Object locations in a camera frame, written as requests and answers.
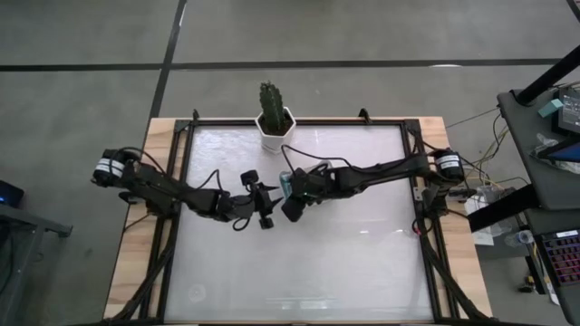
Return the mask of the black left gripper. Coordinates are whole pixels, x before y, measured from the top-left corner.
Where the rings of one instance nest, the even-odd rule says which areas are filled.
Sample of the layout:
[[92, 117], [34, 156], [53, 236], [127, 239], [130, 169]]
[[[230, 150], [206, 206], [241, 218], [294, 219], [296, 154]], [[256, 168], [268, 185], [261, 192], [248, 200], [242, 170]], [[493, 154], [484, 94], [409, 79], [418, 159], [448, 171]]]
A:
[[231, 196], [224, 192], [217, 202], [217, 221], [233, 221], [236, 219], [249, 219], [254, 213], [258, 213], [262, 229], [274, 227], [274, 221], [268, 217], [273, 213], [276, 205], [282, 200], [272, 199], [269, 192], [277, 187], [266, 186], [264, 183], [250, 183], [246, 195]]

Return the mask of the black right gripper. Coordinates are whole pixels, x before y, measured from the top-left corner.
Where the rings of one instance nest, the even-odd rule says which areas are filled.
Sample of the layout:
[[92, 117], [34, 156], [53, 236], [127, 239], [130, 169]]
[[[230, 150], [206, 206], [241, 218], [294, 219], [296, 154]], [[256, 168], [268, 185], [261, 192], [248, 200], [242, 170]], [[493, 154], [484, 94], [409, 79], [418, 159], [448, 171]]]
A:
[[315, 168], [310, 171], [296, 168], [292, 172], [292, 198], [288, 198], [282, 205], [288, 220], [298, 221], [303, 215], [305, 204], [347, 198], [340, 180], [340, 174], [346, 171], [346, 167]]

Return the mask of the white hexagonal plant pot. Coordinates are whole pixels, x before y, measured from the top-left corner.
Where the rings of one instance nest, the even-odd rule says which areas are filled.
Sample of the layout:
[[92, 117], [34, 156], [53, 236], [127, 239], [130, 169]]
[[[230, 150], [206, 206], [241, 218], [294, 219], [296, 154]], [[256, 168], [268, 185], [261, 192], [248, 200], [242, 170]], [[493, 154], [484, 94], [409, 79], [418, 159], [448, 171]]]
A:
[[270, 135], [266, 133], [266, 130], [260, 124], [260, 121], [263, 119], [262, 113], [260, 113], [254, 119], [254, 122], [259, 130], [262, 148], [273, 154], [280, 154], [282, 151], [282, 146], [289, 145], [294, 136], [296, 127], [295, 117], [288, 107], [284, 107], [284, 113], [285, 117], [290, 121], [290, 125], [285, 133], [281, 136]]

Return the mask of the green cactus plant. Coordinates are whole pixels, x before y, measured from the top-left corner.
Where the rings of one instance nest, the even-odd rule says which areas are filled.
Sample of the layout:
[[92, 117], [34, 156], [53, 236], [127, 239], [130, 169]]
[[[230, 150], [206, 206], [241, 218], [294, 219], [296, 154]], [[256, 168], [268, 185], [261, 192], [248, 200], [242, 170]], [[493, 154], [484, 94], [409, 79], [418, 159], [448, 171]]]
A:
[[262, 117], [258, 121], [263, 131], [270, 135], [280, 134], [285, 126], [285, 112], [280, 90], [270, 81], [262, 82], [259, 101]]

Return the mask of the black stand base beam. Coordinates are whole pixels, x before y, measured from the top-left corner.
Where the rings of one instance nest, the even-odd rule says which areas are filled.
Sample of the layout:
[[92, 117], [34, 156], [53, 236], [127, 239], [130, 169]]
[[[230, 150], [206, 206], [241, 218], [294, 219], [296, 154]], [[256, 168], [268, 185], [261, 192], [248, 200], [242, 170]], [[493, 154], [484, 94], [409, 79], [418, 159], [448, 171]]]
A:
[[469, 227], [471, 232], [477, 232], [529, 208], [538, 207], [537, 193], [532, 185], [527, 185], [469, 214]]

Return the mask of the clear plastic bottle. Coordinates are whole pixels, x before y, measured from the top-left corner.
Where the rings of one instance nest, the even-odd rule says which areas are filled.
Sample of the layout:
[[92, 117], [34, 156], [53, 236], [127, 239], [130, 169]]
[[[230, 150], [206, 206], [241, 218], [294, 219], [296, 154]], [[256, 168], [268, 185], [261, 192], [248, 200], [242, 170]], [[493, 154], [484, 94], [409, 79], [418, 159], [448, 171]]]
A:
[[530, 230], [520, 230], [512, 234], [508, 234], [505, 239], [505, 244], [510, 247], [519, 247], [522, 245], [531, 245], [535, 242], [534, 236]]

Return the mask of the dark grey side cart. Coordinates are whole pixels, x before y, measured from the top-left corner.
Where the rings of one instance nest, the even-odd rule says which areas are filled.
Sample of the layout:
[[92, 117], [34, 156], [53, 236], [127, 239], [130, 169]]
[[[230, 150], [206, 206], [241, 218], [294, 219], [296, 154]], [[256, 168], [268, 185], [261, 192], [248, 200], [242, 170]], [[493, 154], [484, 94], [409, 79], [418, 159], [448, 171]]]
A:
[[538, 114], [555, 93], [546, 91], [527, 105], [516, 101], [517, 94], [517, 91], [500, 93], [498, 105], [530, 179], [528, 191], [537, 202], [523, 214], [536, 238], [565, 319], [573, 325], [580, 325], [580, 276], [576, 282], [561, 285], [545, 245], [547, 239], [559, 240], [571, 236], [574, 231], [580, 239], [580, 174], [557, 168], [533, 156], [534, 149], [540, 145], [538, 134], [558, 141], [565, 139], [551, 130], [550, 119]]

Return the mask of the dark grey side desk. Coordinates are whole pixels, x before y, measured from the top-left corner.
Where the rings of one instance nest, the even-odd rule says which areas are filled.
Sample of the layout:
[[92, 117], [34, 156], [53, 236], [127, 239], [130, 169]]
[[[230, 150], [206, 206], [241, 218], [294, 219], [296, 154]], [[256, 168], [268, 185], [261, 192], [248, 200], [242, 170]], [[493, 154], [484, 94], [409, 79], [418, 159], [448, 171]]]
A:
[[64, 238], [72, 230], [71, 225], [56, 223], [20, 207], [0, 205], [0, 326], [13, 326], [44, 233], [54, 232]]

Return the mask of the small yellow black tool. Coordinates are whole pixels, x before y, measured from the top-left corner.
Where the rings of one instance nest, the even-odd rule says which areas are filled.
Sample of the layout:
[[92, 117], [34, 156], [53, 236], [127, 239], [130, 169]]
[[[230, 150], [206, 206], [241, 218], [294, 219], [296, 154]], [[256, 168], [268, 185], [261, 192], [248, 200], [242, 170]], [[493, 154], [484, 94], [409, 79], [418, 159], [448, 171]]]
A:
[[526, 275], [517, 290], [522, 293], [533, 293], [537, 291], [535, 278], [531, 273]]

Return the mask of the black device with blue light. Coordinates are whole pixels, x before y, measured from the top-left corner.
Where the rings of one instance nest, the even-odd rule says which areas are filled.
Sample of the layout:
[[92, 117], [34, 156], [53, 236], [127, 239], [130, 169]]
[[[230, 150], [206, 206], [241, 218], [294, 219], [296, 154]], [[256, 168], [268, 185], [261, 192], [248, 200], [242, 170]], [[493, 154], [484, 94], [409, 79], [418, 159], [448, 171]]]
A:
[[24, 191], [21, 188], [0, 180], [0, 205], [18, 208], [23, 198]]

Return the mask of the laptop with backlit keyboard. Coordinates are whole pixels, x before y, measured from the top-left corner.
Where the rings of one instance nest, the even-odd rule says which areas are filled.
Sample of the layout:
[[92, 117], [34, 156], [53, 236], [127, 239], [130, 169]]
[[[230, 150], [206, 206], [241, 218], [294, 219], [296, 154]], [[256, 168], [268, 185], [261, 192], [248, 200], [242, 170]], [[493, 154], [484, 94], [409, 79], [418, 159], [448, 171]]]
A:
[[535, 236], [565, 319], [580, 326], [580, 229]]

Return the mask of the small teal box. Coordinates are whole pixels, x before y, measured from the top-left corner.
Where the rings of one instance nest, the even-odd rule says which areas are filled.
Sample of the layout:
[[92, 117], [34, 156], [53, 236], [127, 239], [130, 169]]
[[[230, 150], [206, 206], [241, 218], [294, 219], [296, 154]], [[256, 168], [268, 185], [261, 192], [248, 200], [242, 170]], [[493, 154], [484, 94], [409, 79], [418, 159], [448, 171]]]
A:
[[553, 113], [557, 112], [558, 110], [562, 109], [564, 104], [559, 99], [554, 99], [546, 103], [541, 109], [537, 111], [538, 115], [541, 118], [546, 118]]

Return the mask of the crumpled clear plastic bag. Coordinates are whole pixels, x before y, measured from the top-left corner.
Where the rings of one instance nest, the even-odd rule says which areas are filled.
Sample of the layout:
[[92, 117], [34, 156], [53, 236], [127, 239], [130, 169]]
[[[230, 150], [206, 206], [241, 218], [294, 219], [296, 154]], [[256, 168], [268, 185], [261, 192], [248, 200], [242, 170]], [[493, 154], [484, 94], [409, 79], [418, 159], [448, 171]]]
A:
[[548, 147], [554, 146], [555, 144], [564, 141], [563, 140], [556, 140], [556, 139], [551, 139], [547, 136], [544, 136], [541, 133], [537, 133], [536, 135], [536, 140], [537, 140], [537, 146], [531, 151], [530, 156], [532, 158], [537, 159], [538, 161], [547, 164], [551, 167], [554, 168], [558, 168], [573, 174], [577, 174], [580, 175], [580, 163], [574, 163], [574, 162], [566, 162], [566, 161], [550, 161], [547, 159], [541, 159], [537, 156], [537, 153], [543, 149], [546, 149]]

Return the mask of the dark tablet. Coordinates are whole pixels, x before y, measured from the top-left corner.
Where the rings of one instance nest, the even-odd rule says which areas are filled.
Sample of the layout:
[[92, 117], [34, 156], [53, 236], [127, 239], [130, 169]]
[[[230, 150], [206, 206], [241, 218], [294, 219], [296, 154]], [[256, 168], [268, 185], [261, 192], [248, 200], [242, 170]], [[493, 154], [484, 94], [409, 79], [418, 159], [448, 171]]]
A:
[[580, 163], [580, 137], [561, 141], [537, 153], [541, 159]]

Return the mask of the black stand pole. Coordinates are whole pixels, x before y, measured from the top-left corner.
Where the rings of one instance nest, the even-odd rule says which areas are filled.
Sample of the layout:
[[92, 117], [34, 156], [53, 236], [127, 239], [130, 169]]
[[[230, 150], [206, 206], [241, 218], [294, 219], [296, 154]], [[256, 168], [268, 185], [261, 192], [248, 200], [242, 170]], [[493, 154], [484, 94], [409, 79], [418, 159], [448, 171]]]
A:
[[562, 80], [568, 73], [580, 65], [580, 44], [576, 48], [553, 65], [539, 78], [529, 84], [523, 91], [517, 94], [516, 102], [520, 105], [528, 105], [539, 95], [551, 88], [555, 83]]

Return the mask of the black electronics box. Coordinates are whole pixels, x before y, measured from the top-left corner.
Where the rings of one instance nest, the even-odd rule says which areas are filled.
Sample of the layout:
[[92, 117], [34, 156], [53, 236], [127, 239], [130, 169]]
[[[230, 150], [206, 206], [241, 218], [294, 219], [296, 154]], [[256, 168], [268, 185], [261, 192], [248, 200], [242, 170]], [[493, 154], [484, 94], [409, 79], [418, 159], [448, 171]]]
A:
[[552, 114], [552, 131], [564, 136], [580, 135], [580, 91], [571, 87], [560, 89], [554, 99], [563, 106]]

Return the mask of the black aluminium rig frame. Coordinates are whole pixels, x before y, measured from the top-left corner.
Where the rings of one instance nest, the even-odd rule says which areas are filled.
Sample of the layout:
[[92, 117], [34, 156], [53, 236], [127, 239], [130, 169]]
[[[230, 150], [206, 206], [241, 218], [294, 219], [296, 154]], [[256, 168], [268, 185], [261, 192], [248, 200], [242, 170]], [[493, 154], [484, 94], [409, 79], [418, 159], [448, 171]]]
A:
[[[188, 127], [192, 118], [154, 118], [149, 122], [144, 145], [145, 150], [153, 158], [157, 159], [163, 165], [169, 167], [169, 172], [179, 168], [180, 172], [173, 173], [173, 177], [185, 177], [185, 145], [188, 133]], [[371, 127], [374, 124], [396, 122], [396, 121], [416, 120], [420, 124], [421, 135], [436, 148], [449, 146], [449, 137], [444, 128], [442, 117], [379, 117], [371, 118], [372, 124], [366, 124], [364, 118], [355, 117], [335, 117], [335, 118], [296, 118], [298, 127], [305, 126], [323, 126], [324, 124], [331, 127], [339, 126], [359, 126]], [[201, 118], [199, 126], [238, 126], [244, 127], [250, 125], [250, 118]], [[146, 207], [144, 204], [130, 206], [126, 225], [130, 222], [137, 221], [138, 214], [145, 214]], [[153, 261], [160, 255], [160, 250], [167, 246], [169, 233], [172, 228], [172, 220], [163, 220], [160, 222], [144, 222], [144, 225], [138, 226], [137, 233], [123, 234], [121, 237], [120, 249], [117, 255], [114, 273], [111, 279], [111, 288], [105, 305], [103, 321], [97, 322], [97, 326], [157, 326], [162, 325], [163, 320], [157, 317], [157, 310], [162, 306], [161, 292], [169, 288], [169, 281], [163, 281], [165, 270], [159, 270], [159, 275], [150, 288], [150, 303], [145, 303], [146, 308], [137, 307], [135, 312], [128, 319], [114, 319], [122, 308], [130, 302], [131, 296], [139, 290], [140, 284], [146, 278], [150, 263], [149, 256], [152, 254]], [[481, 272], [476, 246], [474, 245], [472, 235], [469, 232], [467, 219], [455, 213], [444, 216], [436, 223], [430, 234], [431, 245], [437, 248], [438, 255], [443, 258], [443, 249], [446, 251], [447, 268], [456, 280], [462, 291], [469, 297], [473, 304], [487, 316], [492, 316], [492, 310], [488, 298], [488, 292], [484, 283]], [[435, 283], [437, 284], [437, 298], [440, 301], [442, 315], [445, 318], [450, 317], [451, 313], [451, 293], [444, 287], [443, 281], [439, 274], [433, 268]], [[456, 300], [457, 314], [467, 319], [467, 314], [459, 307]]]

